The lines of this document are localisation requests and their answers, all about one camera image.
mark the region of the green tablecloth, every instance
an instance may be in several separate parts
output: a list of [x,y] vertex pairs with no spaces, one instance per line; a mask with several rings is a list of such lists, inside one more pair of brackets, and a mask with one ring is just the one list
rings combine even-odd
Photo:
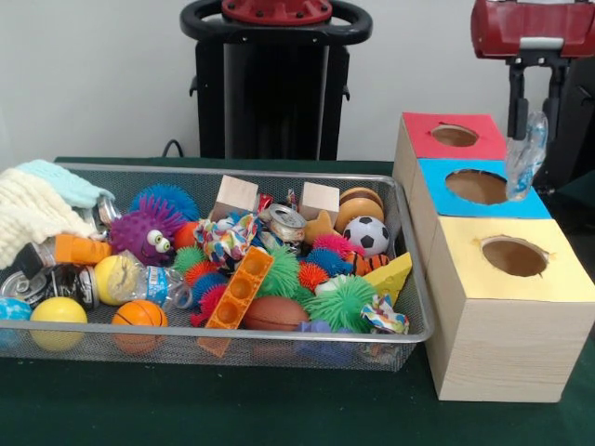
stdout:
[[[351,172],[390,163],[63,162]],[[423,347],[400,372],[0,360],[0,444],[478,444],[595,441],[595,344],[559,404],[436,400]]]

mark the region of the light blue cloth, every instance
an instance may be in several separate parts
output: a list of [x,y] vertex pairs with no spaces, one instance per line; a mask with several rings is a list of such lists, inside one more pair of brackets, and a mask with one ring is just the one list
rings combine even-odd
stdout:
[[62,199],[73,207],[90,209],[97,204],[100,195],[114,200],[108,190],[93,186],[86,179],[45,160],[34,160],[17,166],[22,172],[40,177],[52,185]]

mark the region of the white wall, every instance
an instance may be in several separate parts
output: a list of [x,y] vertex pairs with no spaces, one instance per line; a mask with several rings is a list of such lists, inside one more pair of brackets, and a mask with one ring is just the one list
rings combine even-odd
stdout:
[[[375,29],[350,48],[340,159],[392,160],[403,111],[488,112],[505,128],[508,72],[474,57],[473,0],[352,1]],[[179,29],[187,3],[2,0],[0,166],[39,156],[156,156],[170,138],[197,154],[188,97],[194,42]],[[548,78],[546,70],[528,76],[534,107]]]

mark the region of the metal basket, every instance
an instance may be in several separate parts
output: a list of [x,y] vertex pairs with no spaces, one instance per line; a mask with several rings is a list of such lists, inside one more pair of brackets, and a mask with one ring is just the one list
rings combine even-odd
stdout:
[[[272,194],[278,200],[286,196],[288,189],[299,193],[305,179],[340,190],[353,187],[375,190],[385,204],[390,256],[407,250],[413,259],[413,273],[409,275],[395,307],[408,316],[409,333],[316,334],[200,329],[190,326],[190,312],[181,309],[168,313],[169,326],[166,328],[111,325],[115,308],[100,306],[88,312],[88,324],[0,321],[0,357],[397,371],[415,345],[428,339],[433,331],[433,316],[411,218],[403,189],[392,178],[125,165],[63,165],[91,183],[111,190],[121,209],[127,209],[142,189],[154,183],[178,184],[198,203],[202,217],[206,217],[210,211],[223,175],[258,183],[259,190]],[[0,281],[12,272],[9,269],[0,271]],[[41,333],[44,336],[63,336],[65,342],[73,336],[83,338],[68,351],[48,352],[33,341],[32,332],[39,330],[44,331]],[[144,353],[126,354],[116,346],[117,339],[126,339],[126,335],[135,342],[140,340],[154,348],[147,348]],[[10,345],[15,347],[1,342],[5,336],[10,336]],[[231,338],[231,344],[223,358],[217,358],[198,347],[199,336]]]

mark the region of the football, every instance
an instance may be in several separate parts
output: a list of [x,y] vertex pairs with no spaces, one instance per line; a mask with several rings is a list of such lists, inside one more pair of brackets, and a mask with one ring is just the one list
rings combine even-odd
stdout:
[[300,322],[309,320],[301,305],[288,297],[264,295],[252,301],[244,315],[244,326],[250,330],[294,331]]
[[366,257],[384,253],[389,247],[389,230],[373,216],[354,218],[343,231],[343,237],[364,249]]

